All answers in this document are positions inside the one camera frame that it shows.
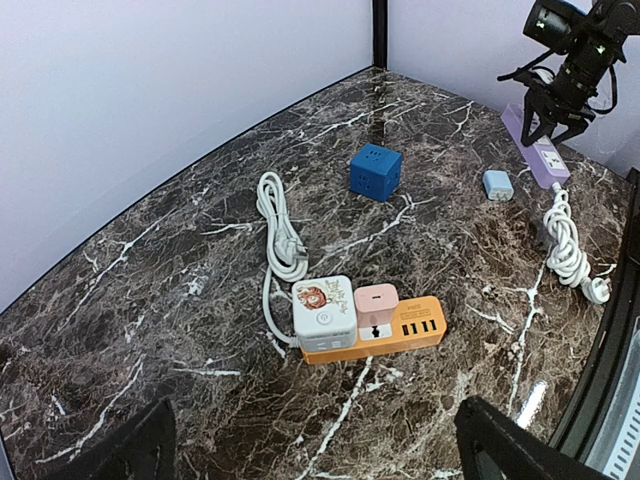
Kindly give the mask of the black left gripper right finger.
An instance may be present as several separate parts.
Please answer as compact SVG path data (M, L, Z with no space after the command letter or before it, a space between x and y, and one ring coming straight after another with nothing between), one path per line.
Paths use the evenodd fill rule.
M603 479L519 427L481 397L461 402L456 440L466 479Z

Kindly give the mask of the white cube socket adapter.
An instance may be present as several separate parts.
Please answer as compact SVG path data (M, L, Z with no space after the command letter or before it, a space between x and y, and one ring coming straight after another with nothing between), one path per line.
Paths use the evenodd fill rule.
M295 336L303 351L321 353L356 344L354 290L347 276L298 281L292 299Z

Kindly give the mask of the pink wall charger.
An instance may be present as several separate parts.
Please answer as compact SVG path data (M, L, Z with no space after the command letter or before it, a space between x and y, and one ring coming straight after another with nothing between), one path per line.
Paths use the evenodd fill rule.
M397 289L390 283L357 288L354 300L359 328L390 324L399 304Z

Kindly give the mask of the light blue wall charger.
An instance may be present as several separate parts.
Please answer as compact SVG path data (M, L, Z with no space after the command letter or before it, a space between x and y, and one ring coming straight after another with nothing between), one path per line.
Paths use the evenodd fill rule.
M483 174L483 185L491 201L507 202L513 198L514 189L509 175L502 170L487 170Z

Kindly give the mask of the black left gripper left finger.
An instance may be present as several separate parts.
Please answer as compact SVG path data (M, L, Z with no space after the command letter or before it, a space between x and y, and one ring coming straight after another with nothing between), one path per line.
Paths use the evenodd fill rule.
M58 470L54 480L173 479L176 421L171 401L149 403L105 440Z

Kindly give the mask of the blue cube socket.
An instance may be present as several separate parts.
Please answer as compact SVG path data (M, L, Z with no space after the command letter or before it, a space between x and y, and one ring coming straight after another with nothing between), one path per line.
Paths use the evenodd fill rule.
M366 144L350 162L350 190L385 203L398 187L404 156L374 144Z

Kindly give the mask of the purple power strip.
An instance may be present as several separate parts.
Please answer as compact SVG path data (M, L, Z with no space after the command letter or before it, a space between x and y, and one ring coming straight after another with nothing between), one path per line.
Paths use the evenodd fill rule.
M541 188L549 190L554 184L562 186L569 179L570 173L564 160L547 136L541 137L528 147L521 143L523 129L521 105L507 104L501 119Z

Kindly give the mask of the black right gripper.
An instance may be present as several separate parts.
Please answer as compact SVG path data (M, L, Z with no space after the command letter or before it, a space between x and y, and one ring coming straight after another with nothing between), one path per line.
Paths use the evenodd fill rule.
M559 145L581 135L586 123L595 119L595 112L587 106L572 107L558 97L551 85L534 82L524 97L521 144L530 147L550 132L550 123L567 125L567 129L552 139Z

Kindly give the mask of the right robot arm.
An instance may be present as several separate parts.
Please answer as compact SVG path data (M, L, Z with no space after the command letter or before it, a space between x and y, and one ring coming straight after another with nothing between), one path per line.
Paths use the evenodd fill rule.
M528 147L547 136L558 145L617 106L614 65L639 34L639 3L595 1L583 13L566 1L537 1L523 33L547 51L513 73L527 87L520 141Z

